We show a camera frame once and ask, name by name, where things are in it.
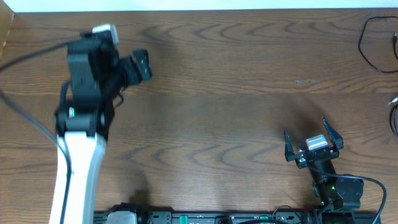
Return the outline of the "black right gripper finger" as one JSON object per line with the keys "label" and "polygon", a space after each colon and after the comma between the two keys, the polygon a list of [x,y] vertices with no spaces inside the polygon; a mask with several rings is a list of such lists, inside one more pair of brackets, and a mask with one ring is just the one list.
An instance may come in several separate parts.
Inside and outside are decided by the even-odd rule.
{"label": "black right gripper finger", "polygon": [[329,124],[329,122],[327,121],[327,119],[325,117],[323,117],[322,119],[323,119],[324,127],[326,129],[326,132],[329,136],[329,139],[330,139],[332,145],[337,150],[344,148],[343,137],[332,128],[332,126]]}
{"label": "black right gripper finger", "polygon": [[287,131],[284,131],[284,139],[285,139],[285,153],[284,153],[285,159],[287,162],[290,162],[295,159],[295,153]]}

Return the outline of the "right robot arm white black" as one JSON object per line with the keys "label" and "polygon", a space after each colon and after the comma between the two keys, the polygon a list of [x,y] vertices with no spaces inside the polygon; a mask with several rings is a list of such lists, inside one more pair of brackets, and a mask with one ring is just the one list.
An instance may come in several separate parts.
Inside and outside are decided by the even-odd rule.
{"label": "right robot arm white black", "polygon": [[285,138],[285,159],[295,161],[298,168],[308,168],[313,179],[313,191],[321,205],[305,212],[304,223],[354,223],[354,211],[361,206],[364,184],[353,175],[338,175],[332,160],[343,149],[343,138],[329,122],[323,118],[323,124],[332,145],[320,134],[305,141],[305,147],[294,152],[287,132]]}

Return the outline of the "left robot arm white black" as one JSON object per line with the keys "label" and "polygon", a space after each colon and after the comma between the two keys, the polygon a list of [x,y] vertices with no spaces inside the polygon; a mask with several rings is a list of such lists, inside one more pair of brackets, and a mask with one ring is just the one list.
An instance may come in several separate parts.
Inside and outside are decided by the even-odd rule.
{"label": "left robot arm white black", "polygon": [[50,223],[92,223],[96,188],[114,118],[113,100],[152,78],[145,49],[120,57],[116,27],[96,26],[67,45],[70,80],[55,111],[57,176]]}

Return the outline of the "brown cardboard panel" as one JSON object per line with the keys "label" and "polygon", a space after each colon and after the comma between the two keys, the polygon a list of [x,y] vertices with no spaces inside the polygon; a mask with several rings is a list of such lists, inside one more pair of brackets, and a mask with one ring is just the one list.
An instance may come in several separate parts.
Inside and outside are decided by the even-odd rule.
{"label": "brown cardboard panel", "polygon": [[0,53],[2,57],[15,13],[3,0],[0,2],[0,8]]}

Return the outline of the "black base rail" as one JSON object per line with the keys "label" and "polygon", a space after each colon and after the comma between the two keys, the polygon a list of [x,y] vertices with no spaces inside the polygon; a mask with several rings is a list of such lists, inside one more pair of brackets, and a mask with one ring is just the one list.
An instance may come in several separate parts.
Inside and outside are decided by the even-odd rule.
{"label": "black base rail", "polygon": [[219,224],[219,223],[372,223],[371,213],[324,213],[279,210],[267,213],[206,213],[138,210],[113,210],[95,212],[94,224],[143,223],[143,224]]}

